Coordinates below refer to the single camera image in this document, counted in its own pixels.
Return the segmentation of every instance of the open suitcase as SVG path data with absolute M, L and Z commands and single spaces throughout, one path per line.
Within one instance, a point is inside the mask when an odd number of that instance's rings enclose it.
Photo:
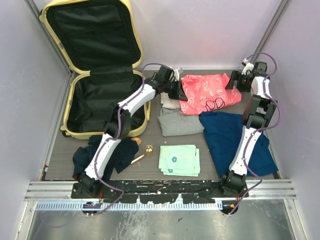
M 133 70 L 143 53 L 129 0 L 54 0 L 39 19 L 79 74 L 70 84 L 60 130 L 77 139 L 102 135 L 107 106 L 142 84 L 142 74 Z M 146 129 L 150 107 L 131 117 L 129 137 Z

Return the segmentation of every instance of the yellow suitcase frame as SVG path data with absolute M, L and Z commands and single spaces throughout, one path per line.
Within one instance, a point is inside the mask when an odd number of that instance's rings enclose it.
M 65 136 L 71 136 L 71 137 L 74 137 L 74 138 L 80 139 L 80 140 L 87 140 L 90 136 L 103 134 L 103 131 L 101 131 L 101 132 L 73 132 L 73 131 L 69 130 L 67 127 L 67 121 L 69 119 L 70 109 L 72 106 L 72 104 L 70 104 L 70 103 L 72 103 L 72 100 L 73 100 L 76 84 L 81 79 L 91 76 L 91 70 L 82 70 L 74 65 L 74 63 L 72 62 L 71 58 L 69 57 L 66 49 L 63 47 L 63 43 L 60 41 L 60 39 L 58 38 L 58 36 L 54 32 L 52 26 L 50 25 L 50 23 L 47 19 L 47 11 L 49 8 L 55 7 L 55 6 L 69 5 L 69 4 L 75 4 L 75 3 L 90 2 L 90 1 L 92 1 L 92 0 L 54 0 L 44 7 L 44 9 L 41 11 L 41 15 L 39 16 L 39 20 L 44 24 L 44 26 L 46 27 L 46 29 L 48 30 L 48 32 L 50 33 L 50 35 L 54 39 L 56 45 L 60 49 L 62 55 L 64 56 L 64 58 L 68 62 L 70 70 L 75 71 L 76 73 L 79 74 L 70 84 L 70 90 L 69 90 L 68 99 L 67 99 L 67 103 L 66 103 L 66 107 L 65 107 L 65 111 L 64 111 L 64 116 L 63 116 L 63 125 L 60 127 L 60 130 L 64 133 Z M 135 41 L 136 41 L 136 43 L 139 47 L 140 53 L 141 53 L 140 59 L 137 62 L 132 64 L 132 68 L 134 69 L 141 63 L 141 61 L 143 59 L 143 51 L 142 51 L 141 43 L 138 38 L 137 30 L 135 28 L 135 23 L 134 23 L 133 15 L 132 15 L 132 7 L 131 7 L 129 0 L 117 0 L 117 1 L 121 2 L 123 5 L 125 5 L 125 7 L 129 11 L 133 34 L 134 34 Z M 136 70 L 133 70 L 133 74 L 142 76 L 141 72 L 136 71 Z M 138 136 L 138 135 L 142 134 L 143 131 L 146 129 L 147 122 L 150 118 L 150 108 L 151 108 L 150 101 L 148 103 L 144 104 L 143 124 L 136 129 L 132 129 L 129 132 L 129 135 L 128 135 L 129 137 Z

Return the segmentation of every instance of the red cloth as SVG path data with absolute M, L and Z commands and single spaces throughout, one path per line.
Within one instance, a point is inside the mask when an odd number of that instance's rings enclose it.
M 187 75 L 182 78 L 182 87 L 188 102 L 180 101 L 181 113 L 199 115 L 222 107 L 237 104 L 241 93 L 236 87 L 225 90 L 229 82 L 226 74 Z

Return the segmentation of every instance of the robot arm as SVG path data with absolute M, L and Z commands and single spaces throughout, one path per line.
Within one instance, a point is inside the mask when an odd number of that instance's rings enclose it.
M 245 190 L 246 175 L 249 160 L 255 144 L 262 134 L 257 131 L 268 127 L 271 118 L 276 110 L 276 105 L 269 99 L 269 82 L 267 76 L 267 64 L 256 62 L 254 67 L 250 62 L 244 62 L 246 71 L 233 71 L 227 89 L 233 88 L 234 81 L 237 81 L 237 88 L 242 92 L 252 93 L 252 97 L 242 115 L 242 137 L 230 164 L 228 171 L 221 178 L 220 188 L 224 191 L 241 193 Z
M 97 174 L 102 177 L 115 148 L 121 142 L 121 139 L 128 136 L 131 130 L 131 116 L 140 107 L 163 92 L 168 93 L 168 96 L 171 99 L 182 101 L 188 100 L 181 86 L 179 73 L 179 69 L 173 71 L 170 68 L 162 66 L 158 73 L 155 73 L 151 78 L 146 79 L 144 86 L 141 86 L 131 96 L 121 102 L 113 102 L 107 107 L 104 134 L 102 135 L 98 151 L 95 153 L 89 166 L 78 177 L 79 184 L 87 192 L 95 195 L 99 191 L 95 167 Z M 118 117 L 121 119 L 121 128 L 119 138 L 116 139 L 119 131 Z

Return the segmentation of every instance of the folded green towel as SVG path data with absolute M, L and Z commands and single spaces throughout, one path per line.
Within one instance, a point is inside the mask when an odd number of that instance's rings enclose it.
M 199 149 L 195 145 L 161 146 L 159 169 L 164 175 L 198 177 Z

